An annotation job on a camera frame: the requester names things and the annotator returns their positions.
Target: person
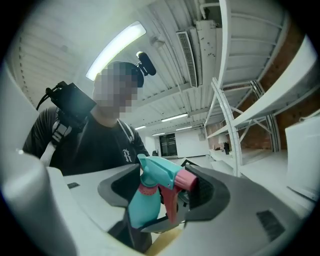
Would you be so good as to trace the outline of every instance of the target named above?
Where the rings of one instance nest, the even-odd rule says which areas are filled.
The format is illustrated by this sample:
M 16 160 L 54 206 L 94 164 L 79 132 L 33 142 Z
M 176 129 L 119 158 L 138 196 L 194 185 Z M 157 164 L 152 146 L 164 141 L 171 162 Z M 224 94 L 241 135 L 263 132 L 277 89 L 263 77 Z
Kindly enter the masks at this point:
M 68 176 L 139 163 L 138 154 L 149 156 L 138 132 L 130 126 L 130 134 L 127 125 L 119 120 L 120 113 L 131 105 L 143 82 L 144 76 L 134 64 L 119 61 L 108 64 L 94 81 L 92 99 L 96 105 L 88 115 L 82 132 L 71 132 L 56 147 L 49 166 L 60 169 L 64 176 Z M 41 112 L 23 151 L 41 158 L 52 140 L 56 120 L 57 107 Z

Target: fluorescent light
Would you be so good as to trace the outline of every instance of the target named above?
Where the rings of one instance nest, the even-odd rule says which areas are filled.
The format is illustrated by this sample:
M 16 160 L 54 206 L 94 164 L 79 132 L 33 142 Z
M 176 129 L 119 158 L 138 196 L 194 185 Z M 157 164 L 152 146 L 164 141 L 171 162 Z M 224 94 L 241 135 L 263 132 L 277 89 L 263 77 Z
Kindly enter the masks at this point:
M 140 127 L 137 127 L 137 128 L 134 128 L 135 130 L 139 130 L 139 129 L 142 129 L 142 128 L 146 128 L 146 126 L 142 125 Z
M 157 135 L 162 135 L 162 134 L 165 134 L 165 132 L 157 133 L 157 134 L 152 134 L 152 136 L 157 136 Z
M 173 119 L 184 118 L 184 117 L 187 117 L 187 116 L 188 116 L 187 113 L 180 114 L 180 115 L 176 115 L 176 116 L 173 116 L 173 117 L 169 117 L 169 118 L 163 119 L 163 120 L 161 120 L 161 122 L 167 122 L 167 121 L 170 121 L 170 120 L 173 120 Z
M 127 26 L 100 52 L 85 76 L 94 81 L 97 74 L 101 72 L 118 53 L 145 33 L 146 30 L 139 21 Z
M 183 127 L 183 128 L 179 128 L 179 129 L 175 129 L 175 130 L 176 130 L 176 131 L 180 131 L 180 130 L 189 129 L 189 128 L 192 128 L 192 126 Z

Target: teal spray bottle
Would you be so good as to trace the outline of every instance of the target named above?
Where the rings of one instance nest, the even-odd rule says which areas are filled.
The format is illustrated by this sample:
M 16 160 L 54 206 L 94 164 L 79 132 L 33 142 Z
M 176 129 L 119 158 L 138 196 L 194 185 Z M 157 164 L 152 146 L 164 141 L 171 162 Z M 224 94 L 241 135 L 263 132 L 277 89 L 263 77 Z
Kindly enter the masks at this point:
M 173 223 L 177 214 L 178 193 L 181 190 L 191 191 L 197 177 L 182 166 L 159 156 L 138 154 L 143 174 L 140 185 L 129 206 L 128 213 L 131 226 L 140 228 L 158 218 L 161 206 L 161 194 L 169 220 Z

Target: neck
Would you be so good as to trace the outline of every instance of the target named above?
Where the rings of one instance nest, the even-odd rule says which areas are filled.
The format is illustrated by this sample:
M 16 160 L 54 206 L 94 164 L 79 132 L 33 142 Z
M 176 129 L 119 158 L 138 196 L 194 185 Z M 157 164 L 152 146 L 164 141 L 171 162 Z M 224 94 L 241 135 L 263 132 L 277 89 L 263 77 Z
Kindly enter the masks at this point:
M 117 118 L 107 116 L 97 105 L 91 110 L 91 115 L 100 125 L 105 127 L 112 128 L 117 123 Z

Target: shirt sleeve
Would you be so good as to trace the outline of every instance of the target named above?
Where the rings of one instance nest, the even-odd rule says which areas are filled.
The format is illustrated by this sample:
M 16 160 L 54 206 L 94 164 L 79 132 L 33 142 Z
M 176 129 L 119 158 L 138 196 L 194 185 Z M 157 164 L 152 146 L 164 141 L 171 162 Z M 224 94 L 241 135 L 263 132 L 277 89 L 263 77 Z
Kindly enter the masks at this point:
M 133 146 L 134 149 L 136 151 L 136 154 L 144 154 L 146 157 L 150 156 L 148 151 L 145 148 L 144 143 L 142 142 L 142 139 L 139 135 L 139 133 L 132 127 L 130 126 L 131 130 L 133 131 L 134 134 L 134 142 L 133 142 Z
M 56 121 L 57 107 L 42 111 L 35 121 L 23 146 L 23 151 L 38 158 L 45 152 L 52 138 L 52 127 Z

